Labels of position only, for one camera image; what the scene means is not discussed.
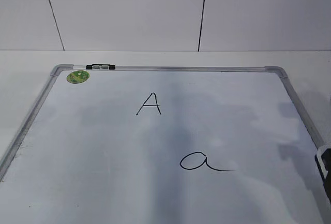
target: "table surface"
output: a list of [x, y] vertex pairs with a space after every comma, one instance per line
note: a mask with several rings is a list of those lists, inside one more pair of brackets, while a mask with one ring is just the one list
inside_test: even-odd
[[331, 143], [331, 52], [0, 51], [0, 156], [58, 64], [281, 66], [326, 143]]

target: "green sticker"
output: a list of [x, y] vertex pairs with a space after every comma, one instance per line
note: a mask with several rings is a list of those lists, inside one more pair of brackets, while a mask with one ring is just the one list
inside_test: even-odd
[[69, 83], [83, 83], [89, 78], [89, 73], [85, 70], [76, 70], [67, 76]]

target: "whiteboard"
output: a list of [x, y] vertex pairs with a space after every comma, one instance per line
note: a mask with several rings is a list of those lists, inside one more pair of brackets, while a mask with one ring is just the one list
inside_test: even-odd
[[92, 70], [71, 84], [72, 71], [53, 77], [0, 183], [3, 223], [331, 220], [276, 73]]

